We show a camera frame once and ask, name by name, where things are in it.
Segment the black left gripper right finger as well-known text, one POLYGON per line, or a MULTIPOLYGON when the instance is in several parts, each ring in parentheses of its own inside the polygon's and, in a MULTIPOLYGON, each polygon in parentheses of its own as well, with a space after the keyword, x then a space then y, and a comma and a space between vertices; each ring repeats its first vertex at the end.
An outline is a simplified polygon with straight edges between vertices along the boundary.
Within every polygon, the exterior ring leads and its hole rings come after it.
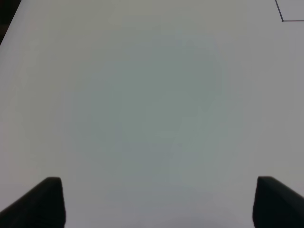
POLYGON ((256 228, 303 228, 304 198, 270 176, 259 176, 252 220, 256 228))

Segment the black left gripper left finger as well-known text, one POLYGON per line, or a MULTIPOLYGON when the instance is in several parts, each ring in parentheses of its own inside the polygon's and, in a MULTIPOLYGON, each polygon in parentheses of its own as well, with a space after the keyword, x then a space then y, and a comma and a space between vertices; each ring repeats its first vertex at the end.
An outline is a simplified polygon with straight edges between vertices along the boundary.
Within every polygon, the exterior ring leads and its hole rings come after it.
POLYGON ((2 228, 63 228, 66 208, 62 180, 47 177, 0 212, 2 228))

